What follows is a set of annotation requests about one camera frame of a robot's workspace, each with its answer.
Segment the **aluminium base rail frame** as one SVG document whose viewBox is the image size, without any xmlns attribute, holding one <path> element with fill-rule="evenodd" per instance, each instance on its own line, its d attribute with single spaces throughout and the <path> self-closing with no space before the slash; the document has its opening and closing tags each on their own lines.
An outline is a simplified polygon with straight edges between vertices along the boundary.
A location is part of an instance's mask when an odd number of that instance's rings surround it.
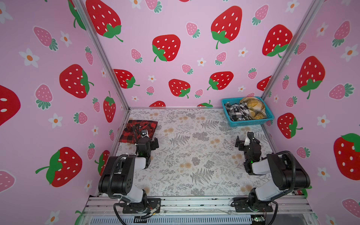
<svg viewBox="0 0 360 225">
<path fill-rule="evenodd" d="M 161 196 L 160 209 L 148 219 L 140 214 L 115 215 L 117 200 L 89 198 L 79 225 L 318 225 L 317 216 L 303 196 L 285 196 L 272 204 L 272 211 L 237 212 L 231 206 L 233 196 Z"/>
</svg>

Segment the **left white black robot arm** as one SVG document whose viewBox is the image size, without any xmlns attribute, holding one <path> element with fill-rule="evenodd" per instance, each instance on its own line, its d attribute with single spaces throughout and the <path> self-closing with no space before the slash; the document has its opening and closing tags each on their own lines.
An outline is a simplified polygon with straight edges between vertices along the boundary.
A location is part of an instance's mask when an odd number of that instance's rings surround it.
<svg viewBox="0 0 360 225">
<path fill-rule="evenodd" d="M 117 199 L 114 211 L 122 208 L 123 214 L 145 213 L 152 215 L 160 211 L 161 199 L 148 198 L 144 189 L 134 184 L 134 173 L 147 169 L 151 162 L 151 153 L 159 147 L 158 139 L 142 137 L 136 141 L 136 153 L 109 157 L 98 183 L 98 191 Z"/>
</svg>

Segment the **black white plaid shirt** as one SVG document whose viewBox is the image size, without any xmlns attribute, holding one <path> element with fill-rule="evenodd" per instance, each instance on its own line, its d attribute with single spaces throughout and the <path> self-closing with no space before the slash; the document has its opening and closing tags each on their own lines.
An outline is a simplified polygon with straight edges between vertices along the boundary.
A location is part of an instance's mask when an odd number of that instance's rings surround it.
<svg viewBox="0 0 360 225">
<path fill-rule="evenodd" d="M 229 118 L 233 122 L 251 120 L 250 110 L 246 103 L 239 103 L 231 105 L 229 102 L 225 104 L 225 109 Z"/>
</svg>

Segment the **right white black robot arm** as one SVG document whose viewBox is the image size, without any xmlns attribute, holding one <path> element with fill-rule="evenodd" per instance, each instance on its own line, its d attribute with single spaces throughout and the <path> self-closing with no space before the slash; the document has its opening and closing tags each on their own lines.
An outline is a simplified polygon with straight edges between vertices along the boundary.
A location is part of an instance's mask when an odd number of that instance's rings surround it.
<svg viewBox="0 0 360 225">
<path fill-rule="evenodd" d="M 244 153 L 244 168 L 249 175 L 271 175 L 271 180 L 251 189 L 247 198 L 234 198 L 236 212 L 272 212 L 272 203 L 294 190 L 310 187 L 310 177 L 289 151 L 261 157 L 260 141 L 253 132 L 245 140 L 237 137 L 235 147 Z"/>
</svg>

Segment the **yellow plaid shirt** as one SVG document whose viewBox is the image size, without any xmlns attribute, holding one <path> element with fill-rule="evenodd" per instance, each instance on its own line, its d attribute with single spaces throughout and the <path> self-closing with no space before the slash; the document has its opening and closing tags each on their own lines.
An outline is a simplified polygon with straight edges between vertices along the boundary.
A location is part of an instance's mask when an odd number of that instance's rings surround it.
<svg viewBox="0 0 360 225">
<path fill-rule="evenodd" d="M 245 97 L 240 100 L 240 103 L 246 103 L 249 110 L 251 120 L 267 119 L 265 104 L 256 97 Z"/>
</svg>

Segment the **teal plastic basket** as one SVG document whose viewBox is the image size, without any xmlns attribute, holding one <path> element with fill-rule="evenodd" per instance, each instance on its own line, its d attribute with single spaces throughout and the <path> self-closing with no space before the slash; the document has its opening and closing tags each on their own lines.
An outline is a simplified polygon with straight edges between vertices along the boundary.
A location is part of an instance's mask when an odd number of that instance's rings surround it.
<svg viewBox="0 0 360 225">
<path fill-rule="evenodd" d="M 262 125 L 274 120 L 274 115 L 260 97 L 222 99 L 222 107 L 231 127 Z"/>
</svg>

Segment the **red black plaid shirt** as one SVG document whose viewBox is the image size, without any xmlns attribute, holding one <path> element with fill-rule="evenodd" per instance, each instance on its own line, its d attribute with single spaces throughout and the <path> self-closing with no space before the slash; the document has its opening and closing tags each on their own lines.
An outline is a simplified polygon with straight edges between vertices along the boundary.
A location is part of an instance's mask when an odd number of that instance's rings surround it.
<svg viewBox="0 0 360 225">
<path fill-rule="evenodd" d="M 129 120 L 120 136 L 120 143 L 135 144 L 136 140 L 139 140 L 141 134 L 147 131 L 150 139 L 153 138 L 158 122 L 148 120 Z"/>
</svg>

